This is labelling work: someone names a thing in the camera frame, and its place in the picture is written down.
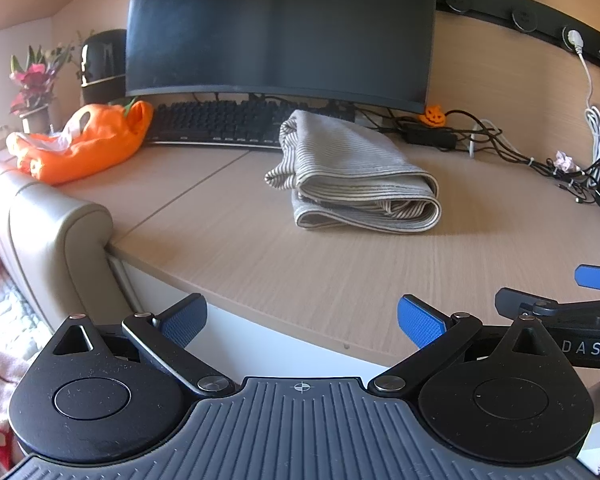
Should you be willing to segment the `striped beige shirt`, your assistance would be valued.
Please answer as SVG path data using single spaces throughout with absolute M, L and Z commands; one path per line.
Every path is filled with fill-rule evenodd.
M 389 138 L 354 122 L 295 110 L 279 128 L 282 160 L 265 183 L 288 191 L 301 229 L 356 226 L 426 232 L 439 222 L 437 179 Z

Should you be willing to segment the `red patterned blanket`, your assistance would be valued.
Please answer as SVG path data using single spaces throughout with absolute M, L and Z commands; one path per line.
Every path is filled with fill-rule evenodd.
M 16 460 L 8 408 L 15 388 L 50 338 L 0 259 L 0 474 Z

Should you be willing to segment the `crumpled white paper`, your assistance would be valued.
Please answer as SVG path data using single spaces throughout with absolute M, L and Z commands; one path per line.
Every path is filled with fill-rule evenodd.
M 579 172 L 581 168 L 574 162 L 573 158 L 563 151 L 557 151 L 555 154 L 554 167 L 564 174 Z

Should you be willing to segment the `black power adapter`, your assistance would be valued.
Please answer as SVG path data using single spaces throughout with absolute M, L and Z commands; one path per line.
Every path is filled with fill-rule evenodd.
M 429 146 L 442 151 L 455 151 L 457 146 L 456 135 L 440 129 L 405 129 L 401 136 L 408 144 Z

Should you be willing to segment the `orange pumpkin figurine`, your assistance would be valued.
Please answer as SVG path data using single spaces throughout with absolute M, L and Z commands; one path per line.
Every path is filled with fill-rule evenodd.
M 418 116 L 418 120 L 431 128 L 442 128 L 446 125 L 446 115 L 440 105 L 429 105 Z

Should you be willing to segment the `orange cloth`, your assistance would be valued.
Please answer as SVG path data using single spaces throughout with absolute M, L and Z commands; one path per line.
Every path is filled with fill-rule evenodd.
M 53 134 L 12 132 L 9 154 L 24 174 L 48 185 L 94 176 L 131 158 L 142 146 L 154 118 L 146 101 L 88 104 Z

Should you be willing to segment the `black keyboard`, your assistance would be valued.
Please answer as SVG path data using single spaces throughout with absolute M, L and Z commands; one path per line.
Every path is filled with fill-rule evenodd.
M 330 101 L 322 107 L 282 99 L 161 104 L 145 136 L 147 144 L 213 145 L 228 148 L 279 148 L 279 129 L 295 110 L 352 122 L 351 104 Z

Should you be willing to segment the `curved computer monitor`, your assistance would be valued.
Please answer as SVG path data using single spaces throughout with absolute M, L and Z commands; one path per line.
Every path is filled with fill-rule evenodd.
M 130 0 L 126 91 L 271 93 L 419 113 L 436 0 Z

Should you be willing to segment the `pink flower plant pot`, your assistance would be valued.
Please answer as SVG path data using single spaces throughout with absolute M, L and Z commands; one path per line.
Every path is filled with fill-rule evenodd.
M 14 54 L 10 58 L 9 79 L 18 93 L 9 111 L 20 119 L 24 133 L 50 134 L 54 130 L 54 88 L 73 51 L 73 44 L 58 44 L 52 50 L 29 46 L 23 63 Z

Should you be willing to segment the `black round speaker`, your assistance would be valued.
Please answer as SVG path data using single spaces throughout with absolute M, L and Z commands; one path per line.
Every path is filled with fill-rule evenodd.
M 108 104 L 125 97 L 126 30 L 110 29 L 85 40 L 80 81 L 85 104 Z

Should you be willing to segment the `black wall socket strip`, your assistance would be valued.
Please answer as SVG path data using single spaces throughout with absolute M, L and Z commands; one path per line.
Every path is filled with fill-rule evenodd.
M 573 52 L 568 34 L 583 39 L 583 56 L 600 67 L 600 31 L 546 4 L 534 0 L 437 0 L 438 11 L 474 18 L 510 28 Z

